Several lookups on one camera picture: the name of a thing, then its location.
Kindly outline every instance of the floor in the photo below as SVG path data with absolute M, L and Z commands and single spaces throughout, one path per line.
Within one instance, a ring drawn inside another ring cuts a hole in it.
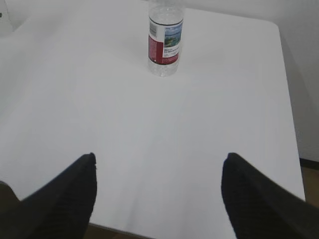
M 319 167 L 316 169 L 301 167 L 306 201 L 319 208 Z M 15 197 L 10 187 L 4 185 L 0 181 L 0 212 L 10 209 L 18 199 Z M 138 239 L 132 235 L 121 234 L 112 230 L 103 229 L 93 225 L 89 225 L 84 239 Z

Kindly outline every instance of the plastic water bottle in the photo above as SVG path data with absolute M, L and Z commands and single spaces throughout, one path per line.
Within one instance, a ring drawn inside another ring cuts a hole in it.
M 170 76 L 178 67 L 183 0 L 149 0 L 149 69 L 157 76 Z

